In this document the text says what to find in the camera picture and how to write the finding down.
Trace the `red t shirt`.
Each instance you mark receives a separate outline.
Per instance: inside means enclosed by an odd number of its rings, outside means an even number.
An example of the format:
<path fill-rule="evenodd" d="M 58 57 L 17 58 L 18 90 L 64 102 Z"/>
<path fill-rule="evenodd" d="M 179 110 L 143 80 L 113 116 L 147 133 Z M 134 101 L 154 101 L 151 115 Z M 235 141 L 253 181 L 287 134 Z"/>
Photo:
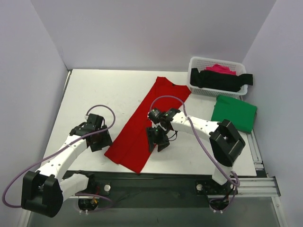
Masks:
<path fill-rule="evenodd" d="M 146 128 L 152 126 L 147 118 L 152 102 L 160 96 L 175 96 L 184 102 L 190 94 L 187 86 L 176 85 L 165 77 L 157 77 L 105 156 L 116 164 L 140 173 L 151 155 Z"/>

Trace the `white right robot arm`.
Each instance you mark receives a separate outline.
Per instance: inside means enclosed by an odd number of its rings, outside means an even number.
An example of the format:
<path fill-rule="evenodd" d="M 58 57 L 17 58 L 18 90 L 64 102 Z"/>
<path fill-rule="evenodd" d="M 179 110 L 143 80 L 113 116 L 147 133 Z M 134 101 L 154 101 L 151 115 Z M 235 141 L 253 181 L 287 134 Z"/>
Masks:
<path fill-rule="evenodd" d="M 245 147 L 245 141 L 229 120 L 212 122 L 187 115 L 171 108 L 161 112 L 154 108 L 148 113 L 148 119 L 154 124 L 146 128 L 149 151 L 155 147 L 160 152 L 170 145 L 170 131 L 185 132 L 194 135 L 203 151 L 215 165 L 210 181 L 210 189 L 221 193 L 234 174 L 233 166 Z"/>

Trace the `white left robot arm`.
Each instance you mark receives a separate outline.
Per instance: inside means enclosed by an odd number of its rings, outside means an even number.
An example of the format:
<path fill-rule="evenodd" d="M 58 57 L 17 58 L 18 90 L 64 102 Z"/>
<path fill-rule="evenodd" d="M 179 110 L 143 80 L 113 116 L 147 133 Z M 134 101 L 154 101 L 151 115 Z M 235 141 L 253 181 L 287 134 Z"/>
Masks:
<path fill-rule="evenodd" d="M 99 190 L 93 174 L 80 170 L 66 179 L 63 176 L 87 148 L 99 151 L 111 145 L 104 117 L 90 113 L 85 122 L 70 131 L 58 155 L 35 172 L 28 171 L 24 175 L 21 207 L 52 218 L 69 197 L 79 192 L 97 194 Z"/>

